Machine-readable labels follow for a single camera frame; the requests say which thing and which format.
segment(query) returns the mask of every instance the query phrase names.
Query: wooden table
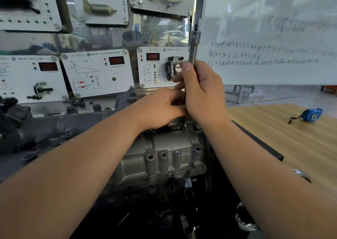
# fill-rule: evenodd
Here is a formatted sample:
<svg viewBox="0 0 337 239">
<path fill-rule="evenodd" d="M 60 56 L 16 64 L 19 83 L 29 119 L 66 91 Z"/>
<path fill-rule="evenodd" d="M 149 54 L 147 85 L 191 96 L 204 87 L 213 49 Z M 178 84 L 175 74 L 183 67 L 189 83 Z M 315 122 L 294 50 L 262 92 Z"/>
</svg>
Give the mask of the wooden table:
<svg viewBox="0 0 337 239">
<path fill-rule="evenodd" d="M 337 119 L 293 120 L 306 108 L 295 104 L 228 108 L 231 119 L 284 156 L 283 163 L 308 173 L 312 183 L 337 201 Z"/>
</svg>

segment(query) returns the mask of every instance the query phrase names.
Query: car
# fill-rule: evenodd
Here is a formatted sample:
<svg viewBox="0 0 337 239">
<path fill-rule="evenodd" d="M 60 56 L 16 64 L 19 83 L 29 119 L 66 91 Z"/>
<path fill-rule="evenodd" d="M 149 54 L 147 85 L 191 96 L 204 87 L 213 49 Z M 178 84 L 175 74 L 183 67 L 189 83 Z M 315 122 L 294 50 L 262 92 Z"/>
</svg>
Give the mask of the car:
<svg viewBox="0 0 337 239">
<path fill-rule="evenodd" d="M 188 36 L 181 31 L 166 31 L 159 38 L 159 46 L 188 46 Z"/>
</svg>

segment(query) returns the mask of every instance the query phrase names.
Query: whiteboard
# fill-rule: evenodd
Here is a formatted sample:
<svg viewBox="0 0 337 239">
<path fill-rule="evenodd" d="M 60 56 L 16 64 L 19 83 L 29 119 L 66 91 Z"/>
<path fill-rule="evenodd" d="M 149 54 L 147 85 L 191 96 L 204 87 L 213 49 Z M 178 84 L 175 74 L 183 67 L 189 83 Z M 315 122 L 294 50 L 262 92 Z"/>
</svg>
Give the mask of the whiteboard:
<svg viewBox="0 0 337 239">
<path fill-rule="evenodd" d="M 337 84 L 337 0 L 206 0 L 201 21 L 224 84 Z"/>
</svg>

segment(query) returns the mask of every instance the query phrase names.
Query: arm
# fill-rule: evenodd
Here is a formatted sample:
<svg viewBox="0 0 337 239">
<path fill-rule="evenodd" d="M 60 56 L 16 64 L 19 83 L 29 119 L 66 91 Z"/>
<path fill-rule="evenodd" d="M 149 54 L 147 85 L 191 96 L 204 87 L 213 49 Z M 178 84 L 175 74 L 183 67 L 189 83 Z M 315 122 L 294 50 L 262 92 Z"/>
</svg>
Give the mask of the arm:
<svg viewBox="0 0 337 239">
<path fill-rule="evenodd" d="M 337 238 L 337 204 L 270 155 L 228 118 L 219 75 L 183 64 L 189 113 L 207 135 L 242 202 L 268 238 Z"/>
<path fill-rule="evenodd" d="M 0 237 L 69 238 L 137 135 L 186 115 L 183 96 L 154 91 L 0 184 Z"/>
</svg>

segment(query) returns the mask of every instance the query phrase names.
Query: fingernail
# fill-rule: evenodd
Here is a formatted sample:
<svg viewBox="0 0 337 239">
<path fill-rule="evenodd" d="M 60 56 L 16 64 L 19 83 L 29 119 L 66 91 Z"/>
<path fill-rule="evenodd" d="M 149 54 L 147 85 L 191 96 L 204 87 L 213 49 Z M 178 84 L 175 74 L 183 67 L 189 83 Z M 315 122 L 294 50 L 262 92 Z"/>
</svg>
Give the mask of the fingernail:
<svg viewBox="0 0 337 239">
<path fill-rule="evenodd" d="M 183 71 L 189 71 L 192 68 L 192 65 L 189 62 L 183 62 L 182 68 Z"/>
</svg>

